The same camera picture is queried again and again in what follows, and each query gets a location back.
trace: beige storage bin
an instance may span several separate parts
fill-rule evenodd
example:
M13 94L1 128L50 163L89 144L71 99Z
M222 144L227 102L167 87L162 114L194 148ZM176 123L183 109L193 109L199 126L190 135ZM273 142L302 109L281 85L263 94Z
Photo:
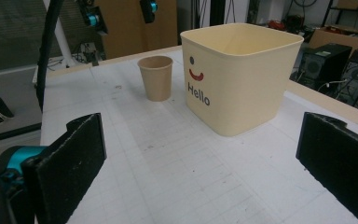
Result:
M186 104L215 132L233 136L275 117L301 36L232 23L181 37Z

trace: black pole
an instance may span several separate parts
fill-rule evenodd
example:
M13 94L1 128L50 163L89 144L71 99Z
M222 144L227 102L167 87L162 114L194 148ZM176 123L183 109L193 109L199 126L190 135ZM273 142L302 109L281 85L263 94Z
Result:
M221 25L225 23L226 0L211 0L211 18L210 26Z

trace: white table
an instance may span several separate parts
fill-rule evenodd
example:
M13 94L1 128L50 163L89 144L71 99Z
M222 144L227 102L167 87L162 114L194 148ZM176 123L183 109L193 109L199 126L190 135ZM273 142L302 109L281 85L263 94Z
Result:
M146 99L136 65L151 54L174 59L162 103ZM291 82L276 118L223 137L186 107L183 73L177 47L48 76L42 146L72 119L103 117L107 160L69 223L358 223L295 157L305 111L357 133L358 111Z

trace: paper cup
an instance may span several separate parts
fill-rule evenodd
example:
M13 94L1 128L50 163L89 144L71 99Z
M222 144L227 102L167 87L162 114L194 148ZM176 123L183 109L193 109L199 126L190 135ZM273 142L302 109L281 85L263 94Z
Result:
M172 59L166 56L152 56L138 62L144 81L146 97L160 102L171 97Z

